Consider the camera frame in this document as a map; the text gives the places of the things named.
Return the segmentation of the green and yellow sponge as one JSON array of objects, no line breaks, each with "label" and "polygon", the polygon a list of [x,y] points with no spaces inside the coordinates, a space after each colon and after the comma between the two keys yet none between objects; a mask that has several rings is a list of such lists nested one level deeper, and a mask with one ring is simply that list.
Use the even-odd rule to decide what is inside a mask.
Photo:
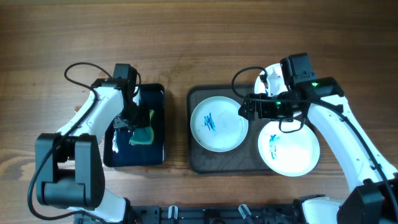
[{"label": "green and yellow sponge", "polygon": [[154,130],[152,127],[152,118],[154,110],[149,110],[149,126],[136,128],[129,139],[131,145],[151,145],[154,141]]}]

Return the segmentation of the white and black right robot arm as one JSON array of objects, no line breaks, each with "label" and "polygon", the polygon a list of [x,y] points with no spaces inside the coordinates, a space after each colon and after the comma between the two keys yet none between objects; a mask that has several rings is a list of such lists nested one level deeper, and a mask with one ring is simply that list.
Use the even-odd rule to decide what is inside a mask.
[{"label": "white and black right robot arm", "polygon": [[397,169],[357,122],[344,91],[332,77],[318,78],[308,54],[280,61],[287,91],[243,96],[238,114],[250,121],[291,122],[300,111],[318,129],[341,166],[350,190],[343,203],[323,195],[294,202],[300,223],[397,223]]}]

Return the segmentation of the white plate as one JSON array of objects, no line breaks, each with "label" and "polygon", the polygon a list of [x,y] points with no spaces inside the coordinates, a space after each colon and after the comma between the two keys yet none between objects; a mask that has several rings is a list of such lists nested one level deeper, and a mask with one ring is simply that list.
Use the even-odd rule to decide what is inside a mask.
[{"label": "white plate", "polygon": [[190,117],[190,130],[200,146],[212,152],[228,152],[246,138],[249,121],[238,115],[240,104],[226,96],[201,101]]},{"label": "white plate", "polygon": [[[261,76],[265,74],[264,72],[261,72],[254,84],[255,94],[266,93],[267,96],[274,97],[287,91],[282,69],[279,63],[275,63],[266,67],[266,72],[267,84],[261,81]],[[270,108],[264,107],[263,111],[258,112],[258,117],[261,119],[277,119],[279,115],[284,115],[284,110],[285,105],[280,102],[274,103]]]},{"label": "white plate", "polygon": [[258,150],[274,172],[298,177],[313,170],[320,160],[320,144],[312,129],[300,121],[267,123],[259,133]]}]

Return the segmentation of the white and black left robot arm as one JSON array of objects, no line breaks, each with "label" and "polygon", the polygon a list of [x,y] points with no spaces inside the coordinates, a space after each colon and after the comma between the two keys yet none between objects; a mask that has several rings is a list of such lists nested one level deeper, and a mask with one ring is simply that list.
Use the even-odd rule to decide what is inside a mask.
[{"label": "white and black left robot arm", "polygon": [[41,205],[69,211],[54,220],[78,215],[100,223],[139,222],[129,200],[106,189],[99,144],[109,126],[150,126],[149,109],[133,101],[140,85],[134,67],[116,64],[113,74],[86,87],[89,98],[65,126],[37,138],[35,172],[27,193],[33,216],[48,220],[35,210],[36,198]]}]

